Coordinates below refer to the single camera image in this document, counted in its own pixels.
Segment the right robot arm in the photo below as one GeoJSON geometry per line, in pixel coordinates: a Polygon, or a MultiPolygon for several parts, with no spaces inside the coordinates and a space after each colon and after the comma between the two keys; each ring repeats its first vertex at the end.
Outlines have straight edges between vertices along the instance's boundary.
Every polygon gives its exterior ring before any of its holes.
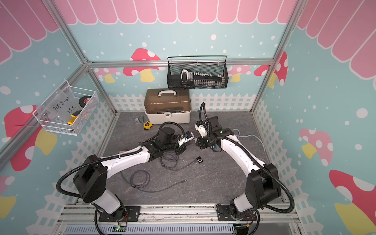
{"type": "Polygon", "coordinates": [[[232,199],[229,205],[230,215],[235,220],[263,208],[278,213],[290,213],[294,210],[293,196],[279,179],[276,166],[259,160],[240,142],[231,129],[222,128],[217,116],[209,118],[204,102],[200,105],[199,121],[195,129],[200,133],[196,142],[200,149],[219,147],[220,152],[225,152],[233,158],[247,177],[244,193],[232,199]],[[288,197],[289,207],[279,209],[269,205],[269,202],[280,197],[282,192],[288,197]]]}

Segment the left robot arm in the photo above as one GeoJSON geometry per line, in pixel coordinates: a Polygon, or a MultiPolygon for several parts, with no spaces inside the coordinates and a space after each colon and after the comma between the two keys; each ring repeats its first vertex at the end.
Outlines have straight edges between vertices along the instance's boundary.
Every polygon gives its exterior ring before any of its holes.
{"type": "Polygon", "coordinates": [[[56,190],[64,195],[81,198],[91,203],[100,212],[114,221],[127,216],[122,201],[106,188],[106,181],[113,175],[133,167],[161,158],[165,152],[183,153],[186,144],[193,140],[192,132],[184,131],[178,123],[161,124],[158,132],[138,147],[108,157],[91,155],[85,162],[67,173],[56,183],[56,190]]]}

